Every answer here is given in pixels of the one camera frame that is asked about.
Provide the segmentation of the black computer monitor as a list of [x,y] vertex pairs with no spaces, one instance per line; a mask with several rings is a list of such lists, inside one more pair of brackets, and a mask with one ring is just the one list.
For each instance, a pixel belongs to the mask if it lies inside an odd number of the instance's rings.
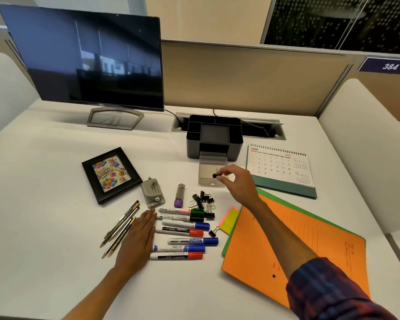
[[164,112],[159,17],[0,4],[48,102]]

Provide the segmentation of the white desk divider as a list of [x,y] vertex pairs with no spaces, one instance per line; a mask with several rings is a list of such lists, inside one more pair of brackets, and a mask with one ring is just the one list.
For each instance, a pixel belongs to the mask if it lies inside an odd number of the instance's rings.
[[383,233],[400,231],[400,123],[354,78],[319,123]]
[[39,98],[16,63],[0,53],[0,131]]

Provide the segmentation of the white desk calendar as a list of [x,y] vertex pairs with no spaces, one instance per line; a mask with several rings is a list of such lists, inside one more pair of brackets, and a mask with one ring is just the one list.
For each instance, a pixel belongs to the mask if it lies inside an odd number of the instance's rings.
[[246,169],[258,187],[317,198],[309,157],[304,153],[251,143]]

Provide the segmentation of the person's right hand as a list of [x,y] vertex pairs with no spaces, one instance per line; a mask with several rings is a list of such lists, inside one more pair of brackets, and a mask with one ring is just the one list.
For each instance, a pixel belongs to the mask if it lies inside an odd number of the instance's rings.
[[232,197],[247,208],[253,215],[263,208],[263,201],[259,198],[254,180],[250,172],[237,165],[228,165],[219,170],[224,175],[234,174],[235,181],[224,183]]

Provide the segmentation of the grey monitor stand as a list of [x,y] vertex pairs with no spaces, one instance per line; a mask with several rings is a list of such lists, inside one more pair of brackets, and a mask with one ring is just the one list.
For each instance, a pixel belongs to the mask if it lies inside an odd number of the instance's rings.
[[86,125],[95,128],[133,130],[144,118],[144,113],[125,108],[91,109]]

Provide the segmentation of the blue number sign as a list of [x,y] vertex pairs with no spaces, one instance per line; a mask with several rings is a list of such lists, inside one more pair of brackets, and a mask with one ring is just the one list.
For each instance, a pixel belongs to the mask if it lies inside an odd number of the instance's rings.
[[400,75],[400,59],[367,57],[357,71]]

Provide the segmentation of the pile of black binder clips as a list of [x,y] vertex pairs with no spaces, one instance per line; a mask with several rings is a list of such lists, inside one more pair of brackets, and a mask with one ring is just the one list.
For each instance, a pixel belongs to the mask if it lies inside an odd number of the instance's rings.
[[192,200],[190,201],[190,208],[203,211],[206,215],[212,215],[216,209],[214,198],[204,193],[200,192],[200,195],[193,194]]

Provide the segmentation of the clear organizer drawer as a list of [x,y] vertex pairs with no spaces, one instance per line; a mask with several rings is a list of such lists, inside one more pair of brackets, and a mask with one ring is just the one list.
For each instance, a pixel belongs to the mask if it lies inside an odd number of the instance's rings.
[[201,186],[224,187],[225,185],[216,179],[217,172],[227,166],[227,158],[224,156],[200,156],[198,184]]

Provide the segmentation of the beige partition panel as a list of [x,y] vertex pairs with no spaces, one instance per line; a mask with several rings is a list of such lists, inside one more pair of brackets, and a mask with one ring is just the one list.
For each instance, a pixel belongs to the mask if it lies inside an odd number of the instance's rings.
[[314,116],[354,54],[163,40],[166,105]]

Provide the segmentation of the purple capped glue stick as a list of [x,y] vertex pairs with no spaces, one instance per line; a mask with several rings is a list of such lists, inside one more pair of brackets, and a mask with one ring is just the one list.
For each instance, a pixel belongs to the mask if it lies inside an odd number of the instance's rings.
[[185,185],[183,183],[180,183],[177,186],[176,190],[176,196],[174,200],[174,207],[177,209],[181,209],[183,207],[183,199],[184,199],[184,194],[185,194]]

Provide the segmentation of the black striped pencil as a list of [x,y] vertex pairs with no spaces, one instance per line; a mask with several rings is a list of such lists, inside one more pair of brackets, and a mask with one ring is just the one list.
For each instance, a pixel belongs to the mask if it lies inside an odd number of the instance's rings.
[[106,249],[106,251],[102,255],[102,259],[105,258],[106,256],[110,256],[115,249],[118,247],[120,242],[123,240],[125,237],[126,233],[128,232],[129,228],[131,227],[135,217],[130,217],[129,220],[123,225],[122,230],[118,232],[118,235],[114,239],[114,241],[110,244],[110,246]]
[[128,210],[124,213],[124,215],[116,222],[116,224],[109,230],[104,236],[103,241],[101,242],[100,247],[103,247],[108,241],[114,238],[119,231],[123,228],[123,226],[134,216],[134,214],[139,210],[140,203],[137,200]]
[[107,232],[106,236],[104,236],[104,241],[106,242],[111,238],[111,236],[115,233],[115,231],[118,230],[118,228],[126,221],[128,218],[130,218],[139,208],[140,203],[139,200],[137,200],[128,210],[127,212],[124,213],[124,215],[116,222],[116,224]]
[[132,217],[128,221],[128,223],[123,227],[123,230],[118,234],[116,239],[112,242],[110,247],[107,248],[106,252],[102,256],[103,258],[104,257],[109,258],[114,253],[114,251],[117,249],[117,247],[121,244],[121,242],[125,238],[126,234],[128,233],[129,229],[131,228],[134,220],[136,220],[136,219],[137,219],[137,217]]

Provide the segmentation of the row of white markers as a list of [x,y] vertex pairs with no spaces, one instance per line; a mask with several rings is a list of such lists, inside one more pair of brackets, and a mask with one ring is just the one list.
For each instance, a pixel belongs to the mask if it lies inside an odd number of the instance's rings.
[[152,246],[152,261],[202,260],[206,249],[219,245],[218,237],[208,237],[210,224],[193,210],[158,210],[155,233],[162,238]]

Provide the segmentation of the green paper folder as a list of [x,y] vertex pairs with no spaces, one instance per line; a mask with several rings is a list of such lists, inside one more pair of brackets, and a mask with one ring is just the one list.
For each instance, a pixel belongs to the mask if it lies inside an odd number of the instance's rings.
[[[348,253],[348,257],[366,258],[366,241],[363,237],[265,190],[258,187],[256,189],[259,197],[272,212],[317,255],[327,257],[335,264],[342,262],[345,252]],[[272,254],[273,251],[266,241],[266,236],[256,219],[249,210],[242,207],[224,245],[222,256],[226,256],[229,247],[235,253],[246,249],[252,256],[261,257],[262,251],[265,250]]]

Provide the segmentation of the orange paper folder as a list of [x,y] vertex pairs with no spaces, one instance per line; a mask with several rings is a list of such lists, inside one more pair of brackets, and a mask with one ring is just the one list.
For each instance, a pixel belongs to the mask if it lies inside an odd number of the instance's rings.
[[[289,308],[286,293],[288,279],[282,271],[274,251],[272,254],[269,254],[267,250],[262,251],[262,253],[261,257],[252,256],[246,249],[243,249],[241,253],[235,253],[229,247],[221,269],[282,306]],[[335,265],[351,280],[357,283],[368,297],[371,297],[366,258],[357,259],[354,256],[348,257],[348,253],[345,252],[342,255],[342,262],[338,262]]]

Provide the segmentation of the black desk organizer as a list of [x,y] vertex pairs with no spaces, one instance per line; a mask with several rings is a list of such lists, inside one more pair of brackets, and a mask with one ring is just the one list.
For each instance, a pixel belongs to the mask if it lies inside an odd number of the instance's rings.
[[201,156],[225,157],[238,160],[242,145],[241,120],[234,117],[191,115],[186,133],[186,151],[189,159]]

